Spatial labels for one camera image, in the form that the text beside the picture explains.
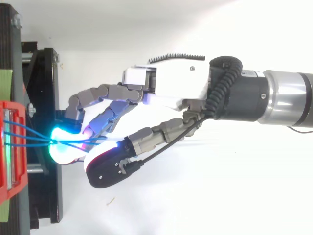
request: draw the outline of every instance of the white background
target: white background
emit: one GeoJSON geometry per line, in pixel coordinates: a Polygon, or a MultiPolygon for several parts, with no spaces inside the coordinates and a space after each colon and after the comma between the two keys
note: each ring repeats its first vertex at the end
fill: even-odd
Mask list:
{"type": "MultiPolygon", "coordinates": [[[[62,109],[72,94],[116,84],[125,68],[168,52],[313,73],[309,0],[8,2],[23,15],[22,38],[60,54],[62,109]]],[[[87,109],[86,121],[107,105],[87,109]]],[[[142,105],[111,137],[180,116],[142,105]]],[[[81,163],[65,166],[64,218],[41,220],[32,235],[311,235],[312,138],[280,126],[207,121],[110,188],[90,186],[81,163]]]]}

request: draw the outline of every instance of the blue cable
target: blue cable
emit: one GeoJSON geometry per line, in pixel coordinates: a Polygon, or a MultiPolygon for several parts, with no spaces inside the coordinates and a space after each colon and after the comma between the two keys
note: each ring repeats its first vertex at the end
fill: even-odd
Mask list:
{"type": "MultiPolygon", "coordinates": [[[[19,123],[15,123],[15,122],[11,122],[11,121],[6,121],[6,120],[4,120],[3,122],[4,122],[4,123],[7,123],[7,124],[10,124],[10,125],[15,125],[15,126],[19,126],[19,127],[21,127],[21,128],[24,128],[24,129],[28,130],[29,132],[32,132],[32,133],[36,134],[37,136],[42,137],[43,139],[45,139],[45,140],[47,140],[47,141],[55,141],[55,140],[53,140],[53,139],[51,139],[51,138],[48,138],[47,136],[42,135],[41,133],[39,133],[39,132],[37,132],[37,131],[35,131],[35,130],[29,128],[28,126],[25,126],[25,125],[22,125],[22,124],[19,124],[19,123]]],[[[80,148],[80,147],[77,147],[77,146],[75,146],[75,145],[69,144],[69,143],[67,143],[67,142],[62,142],[62,144],[67,145],[67,146],[70,146],[70,147],[73,147],[73,148],[77,148],[77,149],[79,149],[79,150],[82,150],[82,151],[88,153],[87,150],[82,149],[82,148],[80,148]]],[[[48,145],[50,145],[50,143],[47,143],[47,144],[40,144],[40,145],[39,145],[39,144],[26,144],[26,145],[22,144],[21,147],[40,147],[40,146],[48,146],[48,145]]]]}
{"type": "Polygon", "coordinates": [[[23,138],[23,139],[27,139],[27,140],[32,140],[32,141],[44,141],[44,142],[53,142],[53,143],[86,143],[86,144],[93,144],[93,145],[98,145],[97,143],[90,143],[89,141],[92,140],[98,140],[98,138],[91,138],[91,139],[86,139],[86,140],[79,140],[79,141],[58,141],[58,140],[46,140],[46,139],[41,139],[41,138],[37,138],[37,137],[31,137],[31,136],[23,136],[23,135],[18,135],[18,134],[14,134],[11,132],[3,132],[5,135],[10,135],[10,136],[15,136],[18,138],[23,138]]]}
{"type": "Polygon", "coordinates": [[[53,141],[53,139],[48,138],[47,136],[44,136],[44,135],[40,134],[39,132],[37,132],[37,131],[35,131],[35,130],[29,128],[28,126],[24,126],[24,125],[22,125],[22,124],[15,123],[15,122],[11,122],[11,121],[6,121],[6,120],[4,120],[3,122],[4,122],[4,123],[7,123],[7,124],[10,124],[10,125],[19,126],[19,127],[21,127],[21,128],[26,129],[27,131],[30,131],[30,132],[36,134],[37,136],[40,136],[41,138],[44,138],[44,139],[46,139],[46,140],[53,141]]]}
{"type": "Polygon", "coordinates": [[[34,144],[19,144],[19,143],[4,143],[4,145],[13,146],[13,147],[42,147],[49,146],[49,143],[34,143],[34,144]]]}

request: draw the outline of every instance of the silver metal cylinder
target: silver metal cylinder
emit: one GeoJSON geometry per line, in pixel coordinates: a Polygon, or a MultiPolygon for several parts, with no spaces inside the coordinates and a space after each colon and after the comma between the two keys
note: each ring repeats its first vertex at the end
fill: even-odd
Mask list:
{"type": "Polygon", "coordinates": [[[27,164],[27,173],[34,174],[34,173],[43,173],[43,169],[40,164],[31,163],[27,164]]]}
{"type": "Polygon", "coordinates": [[[258,119],[261,124],[293,126],[304,112],[307,100],[306,83],[299,73],[267,70],[268,105],[258,119]]]}
{"type": "Polygon", "coordinates": [[[33,56],[33,53],[23,53],[22,54],[22,63],[30,63],[31,57],[33,56]]]}
{"type": "MultiPolygon", "coordinates": [[[[303,75],[307,77],[308,82],[310,83],[311,94],[313,94],[313,74],[304,73],[303,75]]],[[[311,97],[307,97],[307,102],[308,113],[304,120],[297,125],[299,127],[313,127],[313,95],[311,95],[311,97]]]]}

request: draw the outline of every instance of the black cable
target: black cable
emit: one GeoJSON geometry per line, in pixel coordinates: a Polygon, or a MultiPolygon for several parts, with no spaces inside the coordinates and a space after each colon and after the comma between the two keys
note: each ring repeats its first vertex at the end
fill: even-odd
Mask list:
{"type": "Polygon", "coordinates": [[[300,133],[300,134],[309,134],[309,133],[313,133],[313,131],[306,131],[306,132],[302,132],[302,131],[297,131],[296,129],[292,128],[291,126],[287,126],[289,129],[297,132],[297,133],[300,133]]]}
{"type": "Polygon", "coordinates": [[[222,78],[213,88],[209,88],[211,90],[208,90],[208,96],[205,102],[206,109],[202,110],[207,117],[218,119],[219,117],[216,117],[216,115],[220,102],[241,74],[243,65],[241,61],[235,57],[220,56],[211,60],[210,66],[221,69],[225,69],[227,67],[226,73],[222,76],[222,78]]]}
{"type": "Polygon", "coordinates": [[[194,129],[196,126],[203,123],[205,120],[209,119],[209,117],[203,117],[199,121],[196,121],[194,124],[192,124],[190,127],[188,127],[183,133],[181,133],[179,136],[177,136],[175,139],[173,139],[171,142],[169,142],[167,145],[156,151],[155,153],[151,154],[149,157],[142,160],[142,163],[146,163],[147,161],[151,160],[152,158],[156,157],[160,153],[164,152],[166,149],[171,147],[174,143],[178,142],[183,138],[185,135],[187,135],[192,129],[194,129]]]}
{"type": "Polygon", "coordinates": [[[220,81],[217,82],[215,87],[211,91],[208,91],[208,96],[207,96],[206,103],[205,103],[206,110],[202,111],[205,114],[205,117],[201,118],[199,121],[192,124],[183,133],[181,133],[174,140],[172,140],[167,145],[159,149],[157,152],[151,154],[149,157],[145,158],[144,160],[141,160],[140,161],[141,165],[151,160],[152,158],[156,157],[160,153],[164,152],[166,149],[168,149],[173,144],[178,142],[181,138],[183,138],[185,135],[187,135],[197,125],[201,124],[207,119],[215,117],[217,108],[221,100],[225,97],[227,92],[229,92],[230,87],[236,82],[238,76],[241,74],[243,65],[241,61],[235,57],[220,56],[211,60],[210,66],[219,67],[219,68],[225,68],[226,66],[228,66],[228,70],[220,79],[220,81]]]}

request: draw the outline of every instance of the metal bolt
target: metal bolt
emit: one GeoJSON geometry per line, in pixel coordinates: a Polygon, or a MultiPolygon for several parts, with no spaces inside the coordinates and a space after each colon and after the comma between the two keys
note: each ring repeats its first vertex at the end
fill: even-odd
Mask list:
{"type": "Polygon", "coordinates": [[[54,62],[55,62],[55,63],[59,63],[59,62],[60,62],[60,56],[59,56],[59,54],[54,54],[53,59],[54,59],[54,62]]]}
{"type": "Polygon", "coordinates": [[[15,14],[13,19],[12,19],[12,25],[17,28],[17,29],[21,29],[22,28],[22,24],[21,24],[21,15],[20,14],[15,14]]]}
{"type": "Polygon", "coordinates": [[[34,113],[36,113],[36,108],[34,108],[33,104],[30,103],[27,106],[27,110],[28,110],[28,115],[32,118],[34,116],[34,113]]]}

